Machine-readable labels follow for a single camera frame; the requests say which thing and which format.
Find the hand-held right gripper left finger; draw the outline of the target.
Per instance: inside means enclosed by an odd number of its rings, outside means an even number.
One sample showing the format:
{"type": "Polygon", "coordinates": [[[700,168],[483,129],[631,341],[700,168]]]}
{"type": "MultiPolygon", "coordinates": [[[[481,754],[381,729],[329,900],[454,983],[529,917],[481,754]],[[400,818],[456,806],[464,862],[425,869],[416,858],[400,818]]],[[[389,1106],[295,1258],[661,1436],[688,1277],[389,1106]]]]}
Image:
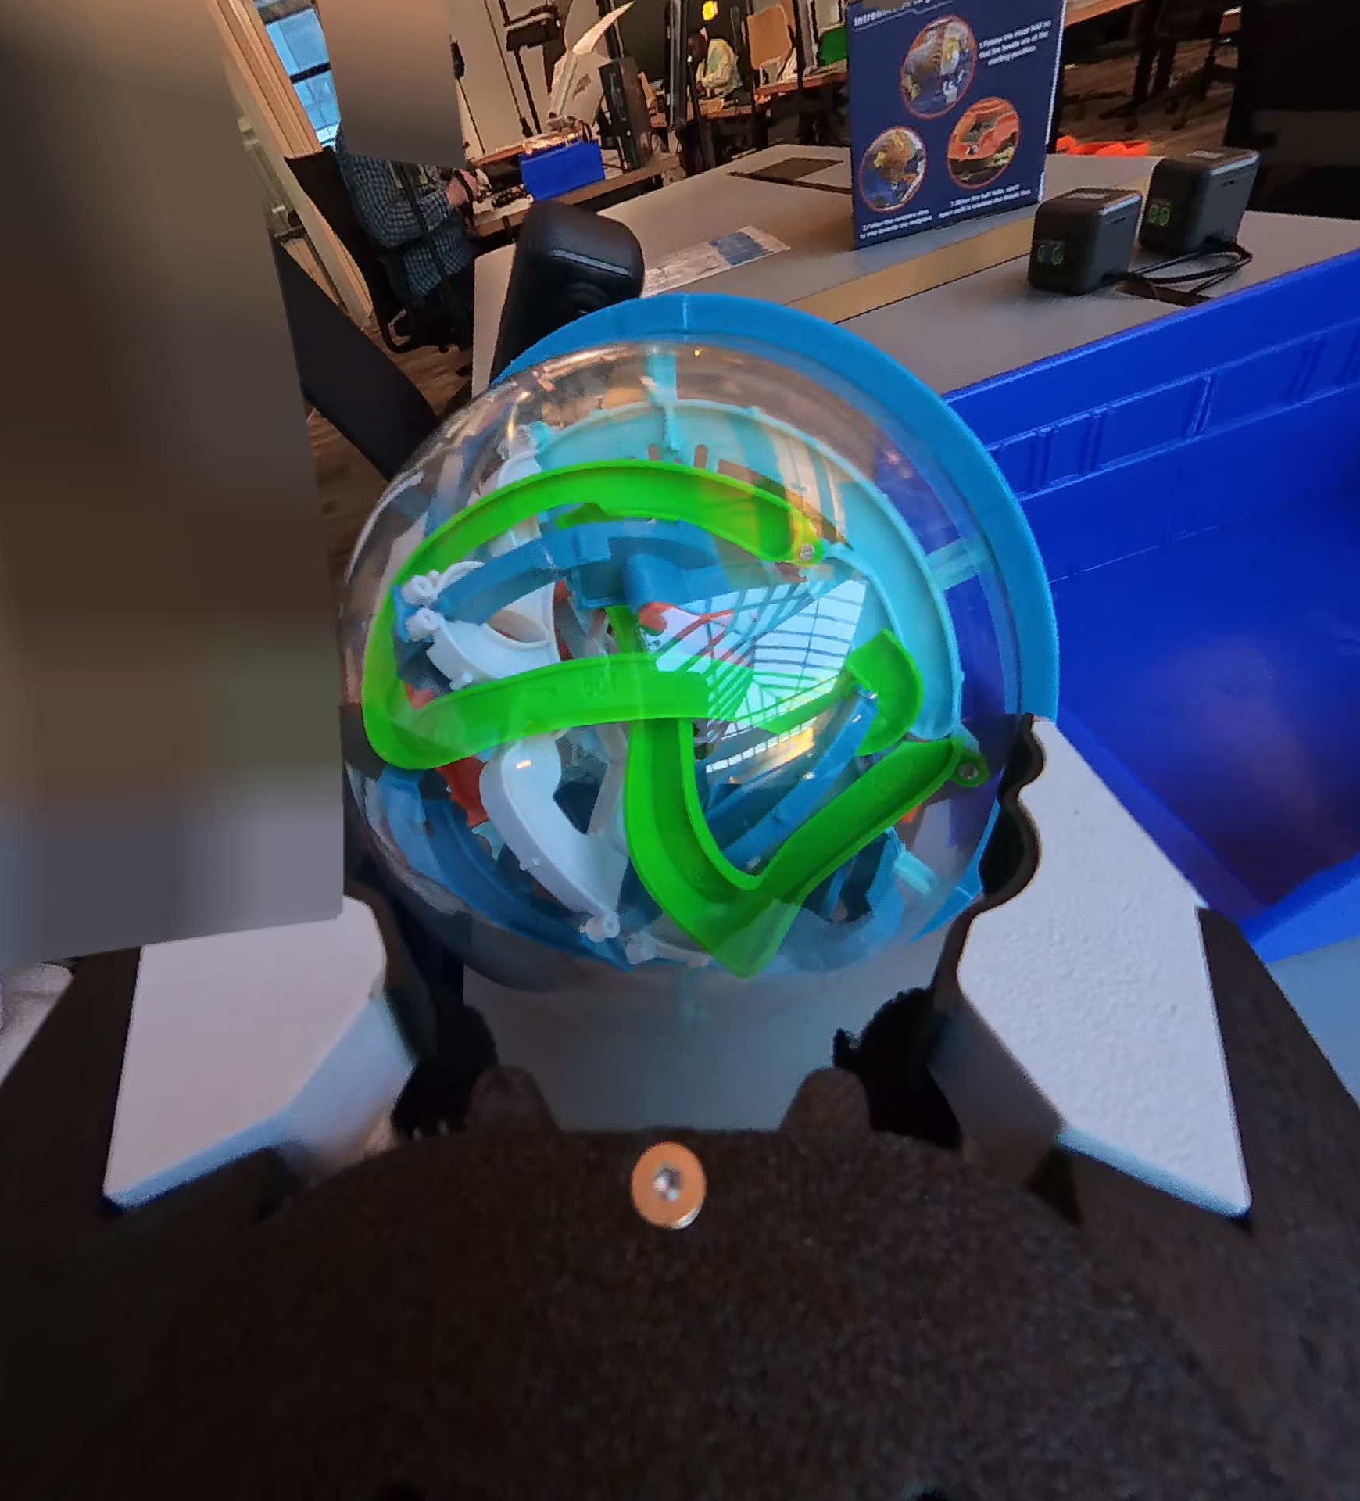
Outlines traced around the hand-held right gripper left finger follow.
{"type": "Polygon", "coordinates": [[[133,1212],[275,1152],[304,1183],[387,1154],[425,985],[385,892],[337,917],[143,950],[104,1179],[133,1212]]]}

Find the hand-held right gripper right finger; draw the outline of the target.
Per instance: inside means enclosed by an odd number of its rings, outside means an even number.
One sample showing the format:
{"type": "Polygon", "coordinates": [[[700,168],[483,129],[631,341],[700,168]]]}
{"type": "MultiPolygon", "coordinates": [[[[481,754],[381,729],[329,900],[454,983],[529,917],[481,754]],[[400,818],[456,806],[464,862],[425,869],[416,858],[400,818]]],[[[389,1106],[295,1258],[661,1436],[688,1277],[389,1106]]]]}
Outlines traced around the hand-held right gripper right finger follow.
{"type": "Polygon", "coordinates": [[[934,973],[836,1035],[873,1127],[1013,1183],[1080,1154],[1245,1217],[1207,906],[1046,718],[1015,737],[978,877],[934,973]]]}

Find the clear maze ball toy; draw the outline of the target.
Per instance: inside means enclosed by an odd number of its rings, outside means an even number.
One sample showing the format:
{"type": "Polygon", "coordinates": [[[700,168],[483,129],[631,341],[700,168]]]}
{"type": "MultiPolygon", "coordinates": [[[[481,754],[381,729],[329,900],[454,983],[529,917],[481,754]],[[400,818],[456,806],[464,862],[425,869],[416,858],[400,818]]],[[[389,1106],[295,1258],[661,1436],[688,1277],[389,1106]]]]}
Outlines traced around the clear maze ball toy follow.
{"type": "Polygon", "coordinates": [[[514,362],[348,566],[348,787],[517,991],[831,975],[982,894],[1046,562],[961,416],[798,310],[665,295],[514,362]]]}

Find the small blue storage box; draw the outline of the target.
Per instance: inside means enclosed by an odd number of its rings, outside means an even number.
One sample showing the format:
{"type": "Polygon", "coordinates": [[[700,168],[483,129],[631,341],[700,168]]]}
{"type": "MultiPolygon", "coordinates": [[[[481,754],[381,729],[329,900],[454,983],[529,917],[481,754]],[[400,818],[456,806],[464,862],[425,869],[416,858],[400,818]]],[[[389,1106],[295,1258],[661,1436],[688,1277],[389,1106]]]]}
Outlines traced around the small blue storage box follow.
{"type": "Polygon", "coordinates": [[[608,164],[598,141],[562,141],[521,154],[523,189],[535,203],[550,203],[606,179],[608,164]]]}

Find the printed paper leaflet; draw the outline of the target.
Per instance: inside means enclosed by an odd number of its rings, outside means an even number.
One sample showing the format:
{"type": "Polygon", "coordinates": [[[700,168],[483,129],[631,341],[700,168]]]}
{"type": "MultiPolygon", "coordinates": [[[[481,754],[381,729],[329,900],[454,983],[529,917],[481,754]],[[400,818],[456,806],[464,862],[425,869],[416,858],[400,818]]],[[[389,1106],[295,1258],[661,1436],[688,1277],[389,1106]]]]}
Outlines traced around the printed paper leaflet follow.
{"type": "Polygon", "coordinates": [[[750,226],[648,264],[640,295],[644,299],[661,297],[788,251],[790,247],[777,235],[750,226]]]}

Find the white winged model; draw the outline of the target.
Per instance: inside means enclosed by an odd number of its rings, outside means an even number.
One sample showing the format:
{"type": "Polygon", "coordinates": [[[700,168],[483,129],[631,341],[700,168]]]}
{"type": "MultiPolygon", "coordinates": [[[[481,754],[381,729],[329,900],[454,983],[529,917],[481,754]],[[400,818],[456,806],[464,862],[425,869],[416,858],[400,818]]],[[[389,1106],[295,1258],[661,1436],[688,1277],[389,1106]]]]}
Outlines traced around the white winged model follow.
{"type": "Polygon", "coordinates": [[[554,64],[546,120],[558,124],[596,124],[604,105],[600,70],[613,60],[619,20],[633,5],[573,3],[558,5],[564,53],[554,64]]]}

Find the dark leaning panel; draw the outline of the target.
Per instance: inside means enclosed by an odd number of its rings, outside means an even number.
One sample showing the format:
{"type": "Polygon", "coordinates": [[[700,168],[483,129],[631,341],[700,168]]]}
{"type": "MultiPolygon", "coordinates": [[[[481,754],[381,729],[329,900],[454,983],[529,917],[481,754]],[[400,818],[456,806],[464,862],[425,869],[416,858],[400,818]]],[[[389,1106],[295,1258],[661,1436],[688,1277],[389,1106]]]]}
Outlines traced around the dark leaning panel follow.
{"type": "Polygon", "coordinates": [[[437,410],[283,245],[272,252],[304,400],[394,481],[437,433],[437,410]]]}

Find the black flat mat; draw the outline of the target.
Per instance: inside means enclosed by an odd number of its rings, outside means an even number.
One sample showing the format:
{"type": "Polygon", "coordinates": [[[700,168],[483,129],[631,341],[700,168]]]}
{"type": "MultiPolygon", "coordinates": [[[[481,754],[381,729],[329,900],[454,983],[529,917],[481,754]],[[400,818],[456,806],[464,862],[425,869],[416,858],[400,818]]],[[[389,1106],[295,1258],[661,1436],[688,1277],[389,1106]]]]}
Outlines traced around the black flat mat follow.
{"type": "Polygon", "coordinates": [[[854,195],[852,164],[836,158],[788,156],[769,164],[734,168],[731,176],[744,181],[821,191],[848,199],[854,195]]]}

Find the blue instruction card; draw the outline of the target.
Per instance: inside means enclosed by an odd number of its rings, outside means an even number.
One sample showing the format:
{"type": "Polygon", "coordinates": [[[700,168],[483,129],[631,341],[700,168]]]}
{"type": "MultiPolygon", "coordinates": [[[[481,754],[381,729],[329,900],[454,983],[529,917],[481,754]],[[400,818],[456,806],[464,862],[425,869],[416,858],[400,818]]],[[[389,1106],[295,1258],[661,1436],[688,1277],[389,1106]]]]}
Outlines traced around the blue instruction card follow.
{"type": "Polygon", "coordinates": [[[857,249],[1042,201],[1065,3],[850,5],[857,249]]]}

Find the blue plastic bin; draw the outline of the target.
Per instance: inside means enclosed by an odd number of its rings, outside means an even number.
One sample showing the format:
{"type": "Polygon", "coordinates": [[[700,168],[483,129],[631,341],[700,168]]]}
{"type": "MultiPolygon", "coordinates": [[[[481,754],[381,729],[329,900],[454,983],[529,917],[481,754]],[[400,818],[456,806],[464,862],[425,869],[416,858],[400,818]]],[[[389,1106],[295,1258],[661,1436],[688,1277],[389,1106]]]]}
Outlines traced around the blue plastic bin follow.
{"type": "Polygon", "coordinates": [[[1360,249],[952,395],[1063,733],[1268,962],[1360,937],[1360,249]]]}

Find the small black charger box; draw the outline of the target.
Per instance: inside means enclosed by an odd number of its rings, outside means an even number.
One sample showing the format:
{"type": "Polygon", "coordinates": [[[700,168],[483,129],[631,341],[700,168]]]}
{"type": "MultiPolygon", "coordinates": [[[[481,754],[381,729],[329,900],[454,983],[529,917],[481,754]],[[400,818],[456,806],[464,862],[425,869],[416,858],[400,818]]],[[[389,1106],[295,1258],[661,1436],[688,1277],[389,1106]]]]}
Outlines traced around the small black charger box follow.
{"type": "Polygon", "coordinates": [[[1261,153],[1253,149],[1199,149],[1161,158],[1149,179],[1138,247],[1172,258],[1234,249],[1259,170],[1261,153]]]}
{"type": "Polygon", "coordinates": [[[1034,216],[1028,285],[1082,297],[1128,277],[1144,197],[1134,189],[1076,189],[1034,216]]]}

